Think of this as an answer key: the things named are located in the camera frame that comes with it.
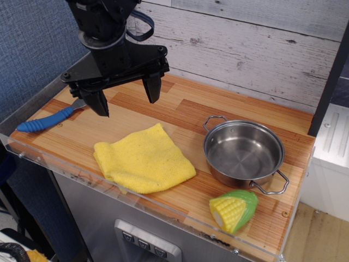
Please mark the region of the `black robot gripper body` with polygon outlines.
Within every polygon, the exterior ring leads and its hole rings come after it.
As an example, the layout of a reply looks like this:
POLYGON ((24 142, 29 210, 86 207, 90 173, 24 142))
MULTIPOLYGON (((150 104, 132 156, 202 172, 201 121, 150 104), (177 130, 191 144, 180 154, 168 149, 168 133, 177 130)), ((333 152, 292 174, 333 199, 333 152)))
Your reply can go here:
POLYGON ((103 50, 91 50, 64 71, 61 80, 75 92, 95 92, 169 71, 167 48, 122 41, 103 50))

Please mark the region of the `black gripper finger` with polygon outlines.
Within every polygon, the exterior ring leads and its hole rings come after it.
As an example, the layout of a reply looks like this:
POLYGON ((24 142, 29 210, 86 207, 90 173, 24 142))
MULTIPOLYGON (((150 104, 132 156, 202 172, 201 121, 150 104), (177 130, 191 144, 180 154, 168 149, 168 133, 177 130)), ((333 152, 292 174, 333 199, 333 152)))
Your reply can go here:
POLYGON ((146 75, 142 82, 150 103, 155 103, 160 97, 161 77, 158 73, 146 75))
POLYGON ((84 90, 80 89, 80 96, 97 115, 109 117, 109 108, 103 89, 84 90))

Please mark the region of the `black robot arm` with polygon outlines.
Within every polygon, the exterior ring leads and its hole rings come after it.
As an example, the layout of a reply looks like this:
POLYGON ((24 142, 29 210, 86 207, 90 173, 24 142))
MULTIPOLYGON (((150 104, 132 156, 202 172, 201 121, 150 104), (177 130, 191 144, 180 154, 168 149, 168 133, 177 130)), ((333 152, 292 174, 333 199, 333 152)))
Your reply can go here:
POLYGON ((142 45, 154 33, 153 20, 137 11, 140 1, 68 1, 89 53, 67 69, 61 80, 73 97, 99 116, 108 116, 104 89, 141 79, 150 103, 160 97, 169 70, 167 48, 142 45))

